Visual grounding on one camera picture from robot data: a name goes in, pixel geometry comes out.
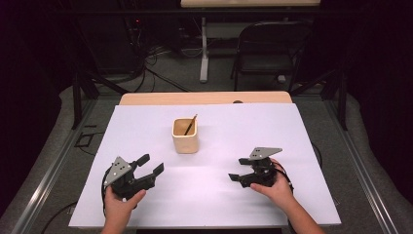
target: table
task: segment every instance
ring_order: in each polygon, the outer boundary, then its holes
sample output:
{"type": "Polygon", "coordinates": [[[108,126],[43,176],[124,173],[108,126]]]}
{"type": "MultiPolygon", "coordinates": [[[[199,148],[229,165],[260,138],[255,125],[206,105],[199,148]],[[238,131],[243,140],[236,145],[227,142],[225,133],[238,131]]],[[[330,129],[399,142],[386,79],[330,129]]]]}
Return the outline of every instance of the table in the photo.
{"type": "MultiPolygon", "coordinates": [[[[234,1],[223,1],[223,0],[181,0],[182,8],[240,8],[240,7],[317,7],[319,6],[320,0],[234,0],[234,1]]],[[[226,33],[229,31],[229,37],[237,38],[240,32],[245,28],[244,23],[234,23],[230,26],[228,24],[223,25],[223,27],[228,28],[224,30],[226,33]]],[[[218,26],[218,33],[223,31],[218,26]]],[[[202,18],[202,38],[203,38],[203,58],[201,62],[201,76],[200,82],[207,82],[207,68],[208,68],[208,55],[207,55],[207,20],[202,18]]]]}
{"type": "Polygon", "coordinates": [[[135,171],[145,176],[160,163],[165,171],[132,212],[128,228],[265,228],[287,225],[286,216],[264,196],[231,181],[249,174],[239,165],[255,146],[281,147],[297,200],[321,225],[341,223],[295,104],[286,92],[126,94],[116,106],[69,226],[104,223],[100,184],[122,156],[145,153],[151,160],[135,171]],[[240,100],[243,104],[233,104],[240,100]],[[176,154],[172,120],[198,113],[200,151],[176,154]]]}

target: forearm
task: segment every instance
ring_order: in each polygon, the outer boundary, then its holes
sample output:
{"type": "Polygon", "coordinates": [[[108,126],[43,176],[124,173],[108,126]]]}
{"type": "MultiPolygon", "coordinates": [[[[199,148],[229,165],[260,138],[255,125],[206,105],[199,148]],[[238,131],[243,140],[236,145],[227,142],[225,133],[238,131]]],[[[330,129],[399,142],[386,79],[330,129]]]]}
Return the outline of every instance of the forearm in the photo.
{"type": "Polygon", "coordinates": [[[306,212],[306,210],[295,200],[288,203],[282,210],[287,215],[292,227],[298,233],[324,233],[313,218],[306,212]]]}

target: chair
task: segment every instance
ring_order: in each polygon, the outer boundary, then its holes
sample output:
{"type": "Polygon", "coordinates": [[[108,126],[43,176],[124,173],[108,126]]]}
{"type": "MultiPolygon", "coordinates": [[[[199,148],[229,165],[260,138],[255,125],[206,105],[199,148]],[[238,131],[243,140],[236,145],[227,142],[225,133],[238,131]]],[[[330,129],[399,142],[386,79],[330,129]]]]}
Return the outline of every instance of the chair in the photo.
{"type": "Polygon", "coordinates": [[[304,21],[262,21],[246,27],[240,34],[231,79],[237,90],[239,73],[246,75],[291,75],[288,91],[306,42],[312,34],[304,21]]]}

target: triangular metal plate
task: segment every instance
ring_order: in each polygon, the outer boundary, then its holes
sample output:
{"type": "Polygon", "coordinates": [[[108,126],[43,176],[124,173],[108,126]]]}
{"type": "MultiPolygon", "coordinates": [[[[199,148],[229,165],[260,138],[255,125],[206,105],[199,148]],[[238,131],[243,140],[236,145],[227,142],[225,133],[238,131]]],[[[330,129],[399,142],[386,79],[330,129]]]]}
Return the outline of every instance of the triangular metal plate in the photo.
{"type": "Polygon", "coordinates": [[[261,160],[270,157],[273,154],[281,152],[281,148],[267,148],[267,147],[255,147],[249,154],[249,161],[261,160]]]}
{"type": "Polygon", "coordinates": [[[110,168],[109,174],[106,176],[104,185],[108,186],[112,184],[114,181],[116,181],[116,179],[120,178],[130,170],[131,165],[129,165],[129,163],[127,163],[123,158],[118,156],[115,162],[112,164],[112,168],[110,168]]]}

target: dark background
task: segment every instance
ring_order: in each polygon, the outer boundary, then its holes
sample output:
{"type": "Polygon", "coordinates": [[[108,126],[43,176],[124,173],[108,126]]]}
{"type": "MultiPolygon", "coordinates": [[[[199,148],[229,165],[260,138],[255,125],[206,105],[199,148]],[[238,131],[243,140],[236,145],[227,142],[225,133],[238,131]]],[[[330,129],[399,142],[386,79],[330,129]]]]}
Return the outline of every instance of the dark background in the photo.
{"type": "MultiPolygon", "coordinates": [[[[157,3],[145,5],[142,1],[146,8],[178,6],[175,0],[157,3]]],[[[413,20],[408,16],[413,9],[408,3],[321,1],[327,10],[379,7],[369,19],[368,29],[362,27],[363,19],[315,18],[315,35],[298,79],[317,78],[343,57],[349,61],[345,70],[348,89],[360,103],[370,146],[400,193],[413,203],[413,20]],[[355,38],[362,43],[349,49],[355,38]]],[[[77,67],[107,74],[130,73],[140,57],[122,19],[84,17],[75,25],[69,18],[45,14],[45,9],[62,7],[116,10],[120,8],[116,1],[16,0],[0,4],[2,214],[48,138],[61,106],[58,94],[71,86],[77,67]]],[[[159,27],[152,31],[159,41],[178,50],[175,29],[185,20],[163,20],[147,23],[159,27]]]]}

